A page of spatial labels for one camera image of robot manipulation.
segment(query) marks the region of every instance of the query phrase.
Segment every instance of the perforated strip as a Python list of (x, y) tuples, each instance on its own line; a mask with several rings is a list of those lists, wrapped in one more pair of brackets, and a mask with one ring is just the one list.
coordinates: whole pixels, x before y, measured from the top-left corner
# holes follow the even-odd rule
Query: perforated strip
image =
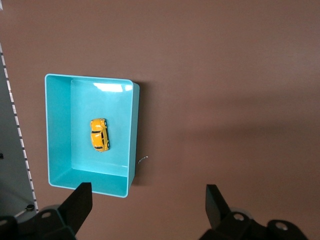
[(15, 106), (15, 101), (14, 101), (14, 97), (13, 97), (12, 92), (11, 92), (11, 86), (10, 86), (10, 82), (9, 82), (6, 62), (5, 62), (4, 54), (3, 54), (3, 51), (2, 51), (1, 43), (0, 43), (0, 55), (1, 55), (1, 60), (2, 60), (3, 67), (4, 67), (6, 84), (8, 86), (10, 99), (11, 99), (11, 103), (12, 103), (12, 110), (13, 110), (13, 114), (14, 114), (14, 119), (15, 119), (17, 131), (18, 131), (18, 134), (19, 134), (20, 143), (21, 143), (21, 147), (22, 147), (22, 151), (23, 151), (25, 167), (26, 167), (26, 170), (27, 170), (27, 173), (28, 173), (28, 178), (29, 178), (29, 182), (30, 182), (30, 186), (31, 186), (31, 190), (32, 190), (34, 207), (35, 207), (36, 212), (38, 212), (39, 209), (38, 209), (38, 203), (37, 203), (37, 199), (36, 199), (36, 195), (35, 195), (34, 184), (32, 182), (32, 178), (31, 178), (31, 173), (30, 173), (27, 154), (26, 154), (26, 150), (25, 150), (24, 140), (22, 139), (21, 129), (20, 129), (19, 120), (18, 120), (17, 111), (16, 111), (16, 106)]

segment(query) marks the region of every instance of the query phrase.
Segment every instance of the yellow toy car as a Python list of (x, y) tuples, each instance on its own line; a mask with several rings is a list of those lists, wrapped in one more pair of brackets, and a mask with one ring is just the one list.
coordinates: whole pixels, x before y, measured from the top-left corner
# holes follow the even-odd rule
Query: yellow toy car
[(107, 120), (96, 118), (91, 120), (91, 142), (95, 150), (99, 152), (108, 151), (110, 148)]

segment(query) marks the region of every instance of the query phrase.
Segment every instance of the teal tray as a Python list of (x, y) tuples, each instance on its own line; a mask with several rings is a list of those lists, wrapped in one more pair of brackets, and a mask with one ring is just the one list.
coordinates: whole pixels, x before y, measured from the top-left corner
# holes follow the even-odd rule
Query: teal tray
[[(128, 79), (47, 74), (45, 106), (48, 180), (125, 198), (135, 176), (139, 85)], [(90, 121), (107, 120), (110, 149), (96, 151)]]

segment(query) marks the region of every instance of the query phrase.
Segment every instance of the brown surface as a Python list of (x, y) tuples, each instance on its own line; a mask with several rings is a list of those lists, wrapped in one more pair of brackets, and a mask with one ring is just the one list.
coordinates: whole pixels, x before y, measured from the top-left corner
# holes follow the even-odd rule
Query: brown surface
[(94, 194), (85, 239), (198, 239), (205, 186), (261, 224), (320, 236), (319, 1), (3, 0), (0, 42), (39, 207), (48, 184), (44, 76), (141, 86), (128, 198)]

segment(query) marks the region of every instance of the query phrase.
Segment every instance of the screw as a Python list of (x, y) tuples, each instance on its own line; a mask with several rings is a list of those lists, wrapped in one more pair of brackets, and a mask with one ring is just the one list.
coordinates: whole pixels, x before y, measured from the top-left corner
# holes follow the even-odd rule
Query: screw
[(285, 225), (283, 222), (280, 222), (280, 221), (276, 222), (276, 223), (275, 223), (275, 226), (276, 226), (278, 229), (283, 230), (283, 231), (287, 231), (287, 230), (288, 230), (287, 225)]
[(238, 221), (243, 221), (245, 220), (245, 217), (242, 216), (240, 213), (236, 213), (235, 215), (233, 215), (233, 217), (238, 220)]
[(19, 217), (21, 214), (24, 214), (25, 212), (32, 212), (35, 209), (35, 205), (33, 204), (29, 204), (28, 206), (26, 206), (25, 209), (23, 209), (21, 212), (17, 213), (16, 215), (14, 215), (15, 218)]

